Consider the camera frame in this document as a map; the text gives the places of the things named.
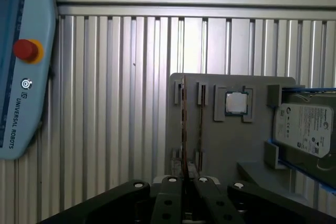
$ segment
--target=metal bolt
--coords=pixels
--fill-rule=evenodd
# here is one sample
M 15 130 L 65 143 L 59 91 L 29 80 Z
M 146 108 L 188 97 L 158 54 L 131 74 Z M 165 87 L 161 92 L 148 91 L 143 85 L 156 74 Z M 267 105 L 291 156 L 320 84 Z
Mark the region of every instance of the metal bolt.
M 142 183 L 136 183 L 134 186 L 135 186 L 136 188 L 140 188 L 140 187 L 143 186 L 143 184 L 142 184 Z
M 199 180 L 199 181 L 202 181 L 202 182 L 207 182 L 207 181 L 208 181 L 207 178 L 203 178 L 203 177 L 202 177 L 202 178 L 199 178 L 198 180 Z
M 242 189 L 244 187 L 242 183 L 235 183 L 234 186 L 238 187 L 239 189 Z

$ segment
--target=sticker label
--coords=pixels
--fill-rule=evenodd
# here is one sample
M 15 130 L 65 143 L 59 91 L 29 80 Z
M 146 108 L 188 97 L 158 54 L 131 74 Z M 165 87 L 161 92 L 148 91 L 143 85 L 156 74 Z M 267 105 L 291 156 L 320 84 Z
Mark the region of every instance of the sticker label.
M 283 103 L 275 117 L 276 141 L 316 157 L 329 153 L 333 121 L 330 107 Z

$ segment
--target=touchscreen display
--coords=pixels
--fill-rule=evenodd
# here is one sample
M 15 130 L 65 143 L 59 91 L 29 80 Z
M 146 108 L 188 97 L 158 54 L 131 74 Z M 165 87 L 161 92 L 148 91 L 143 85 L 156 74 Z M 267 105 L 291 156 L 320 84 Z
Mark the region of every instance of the touchscreen display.
M 15 66 L 13 44 L 19 39 L 25 0 L 0 0 L 0 148 L 3 147 Z

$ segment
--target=ribbed metal panel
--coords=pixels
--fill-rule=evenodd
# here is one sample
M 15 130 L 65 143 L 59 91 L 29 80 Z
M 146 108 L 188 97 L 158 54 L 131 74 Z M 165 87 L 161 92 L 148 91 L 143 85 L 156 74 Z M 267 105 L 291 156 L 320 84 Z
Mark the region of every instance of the ribbed metal panel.
M 0 223 L 35 223 L 131 178 L 163 175 L 172 73 L 336 87 L 330 9 L 85 4 L 59 4 L 43 126 L 22 158 L 0 161 Z M 333 195 L 293 174 L 311 207 L 336 216 Z

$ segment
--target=red emergency stop button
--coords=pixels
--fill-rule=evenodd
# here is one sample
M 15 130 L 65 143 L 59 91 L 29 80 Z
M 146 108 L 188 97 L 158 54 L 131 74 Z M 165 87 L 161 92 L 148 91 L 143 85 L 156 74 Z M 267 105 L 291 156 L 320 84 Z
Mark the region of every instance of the red emergency stop button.
M 19 39 L 14 43 L 13 52 L 17 58 L 31 61 L 38 56 L 38 47 L 27 39 Z

